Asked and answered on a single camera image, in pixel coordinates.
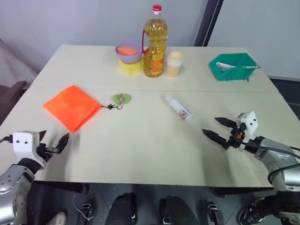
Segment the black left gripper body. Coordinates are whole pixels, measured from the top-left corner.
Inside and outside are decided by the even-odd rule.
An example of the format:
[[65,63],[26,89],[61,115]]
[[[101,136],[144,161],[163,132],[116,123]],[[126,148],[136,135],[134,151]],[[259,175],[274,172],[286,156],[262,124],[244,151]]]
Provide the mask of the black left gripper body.
[[58,153],[59,150],[57,148],[47,147],[44,143],[40,143],[37,147],[37,154],[47,163],[52,158],[53,154]]

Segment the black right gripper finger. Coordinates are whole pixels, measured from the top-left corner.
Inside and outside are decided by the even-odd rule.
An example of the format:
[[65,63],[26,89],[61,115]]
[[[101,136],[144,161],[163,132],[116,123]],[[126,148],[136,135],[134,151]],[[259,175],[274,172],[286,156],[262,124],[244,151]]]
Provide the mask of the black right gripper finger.
[[205,136],[207,136],[209,139],[211,139],[215,143],[221,145],[222,147],[226,146],[227,140],[220,137],[217,133],[215,133],[211,130],[206,130],[206,129],[202,129],[202,132],[204,133]]
[[233,121],[233,120],[230,120],[230,119],[227,119],[224,117],[215,117],[214,119],[225,127],[235,128],[235,121]]

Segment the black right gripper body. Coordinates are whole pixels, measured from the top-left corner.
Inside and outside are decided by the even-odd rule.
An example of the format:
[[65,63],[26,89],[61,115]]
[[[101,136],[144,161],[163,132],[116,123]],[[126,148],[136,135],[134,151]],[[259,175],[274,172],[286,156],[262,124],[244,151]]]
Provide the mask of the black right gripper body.
[[228,141],[225,141],[222,144],[224,149],[228,149],[229,147],[239,148],[245,138],[245,130],[247,129],[245,123],[241,123],[237,125],[236,122],[231,121],[225,124],[226,127],[232,128],[231,135]]

